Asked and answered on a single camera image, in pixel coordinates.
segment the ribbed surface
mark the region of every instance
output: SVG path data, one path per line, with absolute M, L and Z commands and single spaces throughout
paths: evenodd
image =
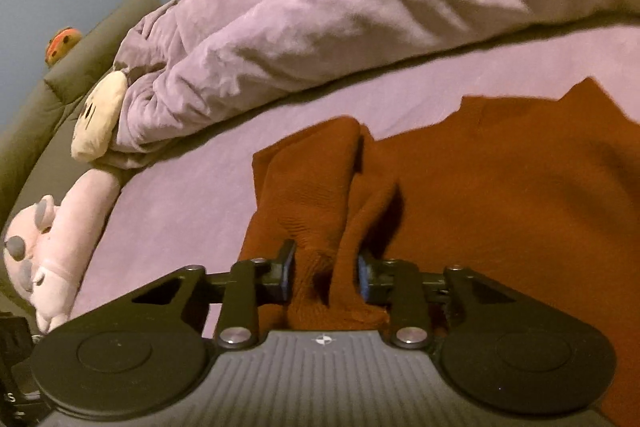
M 318 339 L 330 337 L 329 343 Z M 104 425 L 56 413 L 43 427 Z M 273 332 L 261 346 L 223 355 L 194 393 L 117 427 L 606 427 L 594 412 L 523 421 L 487 412 L 444 384 L 423 353 L 375 332 Z

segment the purple bed sheet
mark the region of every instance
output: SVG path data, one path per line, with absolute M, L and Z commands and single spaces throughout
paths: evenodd
M 351 115 L 383 138 L 442 121 L 468 94 L 559 98 L 594 76 L 640 122 L 638 44 L 640 18 L 628 16 L 537 28 L 359 73 L 185 138 L 124 187 L 72 317 L 187 264 L 228 271 L 256 208 L 252 155 L 323 120 Z

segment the folded fabric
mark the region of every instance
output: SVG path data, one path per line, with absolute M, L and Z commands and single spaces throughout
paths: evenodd
M 374 141 L 352 118 L 254 156 L 257 211 L 241 259 L 298 244 L 288 307 L 260 329 L 384 328 L 356 256 L 440 273 L 463 264 L 601 330 L 618 370 L 602 410 L 638 421 L 640 125 L 594 80 L 559 101 L 465 98 L 442 123 Z
M 347 74 L 605 10 L 640 0 L 172 0 L 116 57 L 130 87 L 113 162 Z

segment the brown shirt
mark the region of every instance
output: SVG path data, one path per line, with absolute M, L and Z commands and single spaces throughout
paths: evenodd
M 292 301 L 260 328 L 381 328 L 354 283 L 363 244 L 422 271 L 464 264 L 602 331 L 602 410 L 640 425 L 640 126 L 587 79 L 561 100 L 464 98 L 442 123 L 375 141 L 337 118 L 255 155 L 241 259 L 298 243 Z

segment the metal bolt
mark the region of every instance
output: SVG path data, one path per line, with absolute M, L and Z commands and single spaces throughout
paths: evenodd
M 225 344 L 235 346 L 251 339 L 251 331 L 243 327 L 226 328 L 220 333 L 220 340 Z
M 422 328 L 409 326 L 396 331 L 396 339 L 403 344 L 419 344 L 424 342 L 429 335 Z

